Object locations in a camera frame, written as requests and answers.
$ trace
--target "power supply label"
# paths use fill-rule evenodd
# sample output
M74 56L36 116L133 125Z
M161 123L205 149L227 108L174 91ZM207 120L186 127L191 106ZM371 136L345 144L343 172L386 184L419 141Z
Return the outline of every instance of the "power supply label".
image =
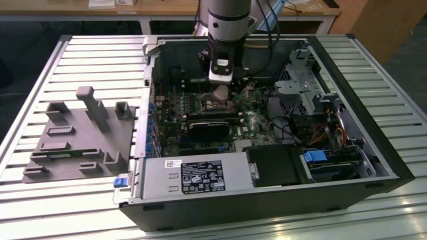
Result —
M222 161L203 161L181 164L183 194L226 191Z

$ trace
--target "white table leg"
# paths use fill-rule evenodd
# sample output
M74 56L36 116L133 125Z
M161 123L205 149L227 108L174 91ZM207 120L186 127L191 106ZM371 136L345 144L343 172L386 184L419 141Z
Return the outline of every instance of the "white table leg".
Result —
M141 24L141 30L143 35L151 35L153 34L153 29L150 27L150 21L151 17L150 16L141 16L139 17L139 24Z
M319 35L329 34L334 24L335 17L337 16L325 16L321 26L318 28L318 32L315 34L319 34Z

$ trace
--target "motherboard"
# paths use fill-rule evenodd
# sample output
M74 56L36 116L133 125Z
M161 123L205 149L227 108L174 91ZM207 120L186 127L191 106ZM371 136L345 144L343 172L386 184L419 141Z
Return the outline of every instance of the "motherboard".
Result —
M266 111L266 88L243 89L231 100L173 86L155 98L165 157L242 152L278 142Z

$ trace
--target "metal case frame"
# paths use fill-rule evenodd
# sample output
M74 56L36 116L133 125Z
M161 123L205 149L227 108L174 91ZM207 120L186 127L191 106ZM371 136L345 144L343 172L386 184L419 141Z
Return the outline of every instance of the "metal case frame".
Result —
M203 40L205 38L166 36L159 37L158 43L165 44L165 41L191 41L195 39ZM251 192L242 191L239 194L217 193L210 197L171 197L161 201L153 201L142 199L142 193L137 190L145 175L142 172L145 160L141 158L134 172L137 185L133 186L133 198L119 205L119 209L142 230L149 232L173 230L341 210L374 194L390 192L415 179L318 37L313 35L287 35L286 39L305 39L322 69L333 80L342 101L350 106L350 114L357 120L366 140L374 146L374 151L382 159L382 163L389 165L387 167L395 175L358 179L359 181L346 180L334 183L258 189Z

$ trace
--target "metal slatted surface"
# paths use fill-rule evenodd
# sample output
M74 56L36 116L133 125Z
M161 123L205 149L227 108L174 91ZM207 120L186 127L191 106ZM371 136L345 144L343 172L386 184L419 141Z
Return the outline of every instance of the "metal slatted surface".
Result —
M0 176L0 239L359 240L425 237L426 118L417 113L411 102L346 37L325 37L321 41L334 60L339 61L351 86L417 176L415 181L390 193L370 197L346 210L151 233L141 231L118 210L113 202L114 177L20 183L48 120L43 113L48 102L63 100L70 108L85 108L74 97L74 90L93 83L99 89L95 97L103 99L106 106L113 106L117 101L129 101L134 106L141 103L145 63L138 61L143 56L143 37L75 36L52 67L55 74L46 78L22 135L11 146L12 154L3 160L7 168Z

